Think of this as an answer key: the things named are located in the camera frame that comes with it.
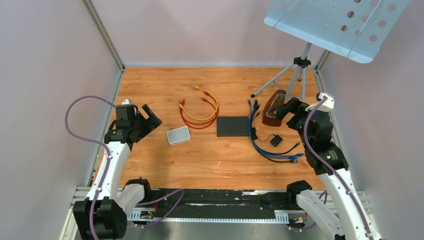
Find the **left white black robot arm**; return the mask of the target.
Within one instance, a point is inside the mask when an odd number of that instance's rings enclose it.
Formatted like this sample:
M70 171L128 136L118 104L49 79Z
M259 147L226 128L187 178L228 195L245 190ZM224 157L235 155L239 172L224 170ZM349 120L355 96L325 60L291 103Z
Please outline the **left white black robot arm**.
M141 177L129 180L122 192L119 183L133 145L158 128L162 121L144 104L139 108L125 100L115 109L101 143L105 149L97 177L84 200L74 203L72 212L83 240L116 240L124 237L128 215L139 204L149 206L153 193L149 181Z

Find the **black network switch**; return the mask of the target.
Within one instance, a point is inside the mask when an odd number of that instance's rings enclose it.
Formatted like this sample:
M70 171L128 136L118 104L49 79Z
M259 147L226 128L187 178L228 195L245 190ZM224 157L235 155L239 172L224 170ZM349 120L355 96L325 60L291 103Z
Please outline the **black network switch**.
M247 116L218 116L216 135L217 137L249 136L249 118Z

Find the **small white router box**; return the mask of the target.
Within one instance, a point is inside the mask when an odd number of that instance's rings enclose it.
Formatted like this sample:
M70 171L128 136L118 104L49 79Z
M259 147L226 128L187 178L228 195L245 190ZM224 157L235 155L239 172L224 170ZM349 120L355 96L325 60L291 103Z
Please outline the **small white router box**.
M173 146L187 142L191 139L191 134L188 126L171 129L166 132L168 143Z

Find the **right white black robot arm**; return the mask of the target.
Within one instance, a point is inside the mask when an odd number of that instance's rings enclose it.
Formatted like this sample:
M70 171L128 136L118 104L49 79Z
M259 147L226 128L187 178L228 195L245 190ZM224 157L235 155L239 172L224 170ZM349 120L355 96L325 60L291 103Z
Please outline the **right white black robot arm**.
M330 240L381 240L382 235L374 227L355 189L343 151L333 142L330 111L334 100L325 95L317 100L309 105L293 97L276 108L276 118L282 120L287 114L293 114L286 125L299 134L306 160L325 185L336 212L316 196L305 180L287 185L286 204L292 209L304 210Z

